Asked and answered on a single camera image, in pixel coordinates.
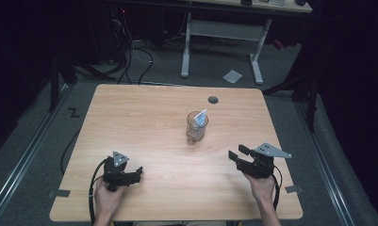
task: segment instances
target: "dark background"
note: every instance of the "dark background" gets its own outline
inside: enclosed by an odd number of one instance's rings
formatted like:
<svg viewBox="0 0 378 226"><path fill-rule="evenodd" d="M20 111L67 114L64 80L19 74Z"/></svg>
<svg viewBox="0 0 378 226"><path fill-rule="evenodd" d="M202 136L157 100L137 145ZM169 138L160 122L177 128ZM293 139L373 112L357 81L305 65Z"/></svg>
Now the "dark background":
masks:
<svg viewBox="0 0 378 226"><path fill-rule="evenodd" d="M337 139L378 211L378 0L309 3L315 14L342 17L311 26L273 21L267 42L304 45L288 80L316 77ZM114 47L104 45L111 29L102 21L107 10L99 11L44 1L0 2L0 147L48 80L55 53L62 50L88 64L115 56ZM128 20L137 24L134 35L161 44L167 38L163 30L175 32L182 14L131 8Z"/></svg>

